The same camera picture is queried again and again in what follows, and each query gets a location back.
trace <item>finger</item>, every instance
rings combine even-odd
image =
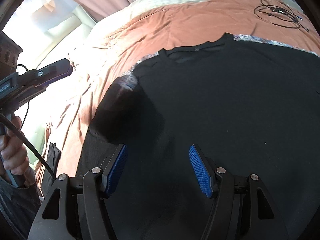
[[[29,168],[29,159],[27,157],[19,167],[12,169],[11,173],[13,175],[23,175],[28,168]]]
[[[5,172],[5,168],[3,167],[2,161],[0,159],[0,176],[4,176]]]
[[[6,170],[12,170],[15,169],[17,167],[19,167],[20,165],[23,164],[23,162],[26,160],[28,154],[25,148],[21,147],[16,153],[15,155],[13,155],[11,158],[7,159],[4,161],[3,163],[3,167]]]
[[[2,157],[7,160],[11,158],[22,146],[22,141],[18,137],[10,137],[7,146],[1,151]]]
[[[20,130],[21,124],[22,124],[20,117],[18,117],[18,116],[13,117],[11,122],[13,123],[13,125],[16,128],[18,128],[18,130]],[[7,129],[7,135],[9,135],[10,137],[15,136],[14,133],[12,131],[10,131],[9,129]]]
[[[8,142],[8,137],[6,135],[0,135],[0,151],[2,151]]]

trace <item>screw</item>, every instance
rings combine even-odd
[[[59,180],[65,180],[67,178],[67,175],[66,174],[61,174],[59,176]]]
[[[222,167],[219,167],[219,168],[217,168],[217,172],[220,173],[220,174],[223,174],[223,173],[226,172],[226,169],[222,168]]]
[[[251,174],[250,178],[253,179],[253,180],[258,180],[259,179],[258,175],[256,175],[256,174]]]
[[[91,171],[92,171],[93,174],[97,174],[97,173],[99,173],[101,171],[101,169],[99,167],[95,167]]]

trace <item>black bag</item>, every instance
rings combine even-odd
[[[61,157],[61,151],[56,147],[56,143],[54,144],[50,143],[47,163],[52,169],[53,173],[55,174],[57,173],[57,170],[58,170],[58,163],[59,163],[60,157]],[[43,197],[47,195],[53,183],[54,181],[50,173],[47,171],[47,169],[45,169],[42,182],[41,182],[41,191],[42,191]]]

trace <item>blue gripper pad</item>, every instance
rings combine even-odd
[[[201,191],[207,195],[208,198],[212,196],[213,190],[210,184],[210,175],[201,160],[196,148],[192,145],[189,149],[189,159],[193,170],[195,171]]]
[[[118,185],[119,179],[121,177],[121,174],[127,159],[128,159],[128,149],[127,149],[127,146],[124,145],[108,175],[107,188],[105,190],[108,196],[110,196],[112,193],[116,191],[116,187]]]

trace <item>sleeve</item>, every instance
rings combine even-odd
[[[0,211],[19,239],[27,239],[40,207],[33,169],[27,171],[26,188],[15,188],[0,177]]]

